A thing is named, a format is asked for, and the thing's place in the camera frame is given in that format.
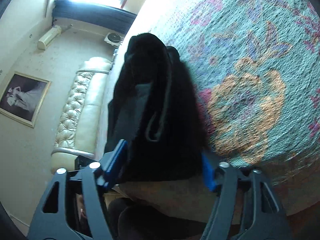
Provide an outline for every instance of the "floral bedspread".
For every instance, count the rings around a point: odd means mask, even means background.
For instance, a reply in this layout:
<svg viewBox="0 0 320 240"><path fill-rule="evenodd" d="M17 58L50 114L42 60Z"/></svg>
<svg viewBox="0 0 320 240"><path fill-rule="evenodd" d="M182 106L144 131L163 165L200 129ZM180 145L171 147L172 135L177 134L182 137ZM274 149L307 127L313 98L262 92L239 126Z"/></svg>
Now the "floral bedspread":
<svg viewBox="0 0 320 240"><path fill-rule="evenodd" d="M143 32L186 62L214 152L265 170L288 213L320 200L320 19L308 0L147 0L122 50Z"/></svg>

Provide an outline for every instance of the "black pants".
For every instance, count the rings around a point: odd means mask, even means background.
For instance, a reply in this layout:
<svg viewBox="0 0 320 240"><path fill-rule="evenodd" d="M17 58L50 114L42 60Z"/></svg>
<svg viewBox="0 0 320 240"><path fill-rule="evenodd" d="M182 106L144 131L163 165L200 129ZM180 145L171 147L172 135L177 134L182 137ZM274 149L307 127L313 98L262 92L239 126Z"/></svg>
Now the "black pants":
<svg viewBox="0 0 320 240"><path fill-rule="evenodd" d="M206 226L206 223L168 217L128 198L112 201L108 213L111 227L120 240L185 239L202 234Z"/></svg>

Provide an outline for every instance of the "picture frame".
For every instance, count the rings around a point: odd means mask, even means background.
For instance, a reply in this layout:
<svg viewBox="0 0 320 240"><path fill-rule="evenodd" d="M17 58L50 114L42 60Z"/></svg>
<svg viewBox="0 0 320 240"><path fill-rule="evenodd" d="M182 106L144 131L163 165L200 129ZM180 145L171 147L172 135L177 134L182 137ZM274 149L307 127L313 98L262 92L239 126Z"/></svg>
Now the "picture frame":
<svg viewBox="0 0 320 240"><path fill-rule="evenodd" d="M0 113L34 128L50 85L49 80L15 71L0 91Z"/></svg>

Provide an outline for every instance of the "small white fan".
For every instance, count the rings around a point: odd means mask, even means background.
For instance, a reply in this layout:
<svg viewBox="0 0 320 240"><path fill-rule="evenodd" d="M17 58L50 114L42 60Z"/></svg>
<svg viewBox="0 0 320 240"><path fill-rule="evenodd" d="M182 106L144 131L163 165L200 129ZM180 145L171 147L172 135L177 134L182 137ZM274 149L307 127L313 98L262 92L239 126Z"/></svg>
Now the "small white fan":
<svg viewBox="0 0 320 240"><path fill-rule="evenodd" d="M116 33L108 33L108 35L105 37L104 41L106 43L111 44L114 47L119 47L121 42L123 41L123 37Z"/></svg>

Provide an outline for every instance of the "woman in white dress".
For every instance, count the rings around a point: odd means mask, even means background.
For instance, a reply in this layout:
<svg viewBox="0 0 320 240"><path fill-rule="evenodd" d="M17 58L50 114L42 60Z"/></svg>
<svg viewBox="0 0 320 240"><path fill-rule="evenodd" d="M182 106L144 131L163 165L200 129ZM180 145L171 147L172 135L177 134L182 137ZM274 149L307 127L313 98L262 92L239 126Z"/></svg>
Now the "woman in white dress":
<svg viewBox="0 0 320 240"><path fill-rule="evenodd" d="M9 88L7 102L10 106L18 106L31 113L34 112L41 98L45 83L39 82L38 85L28 92L22 92L21 87Z"/></svg>

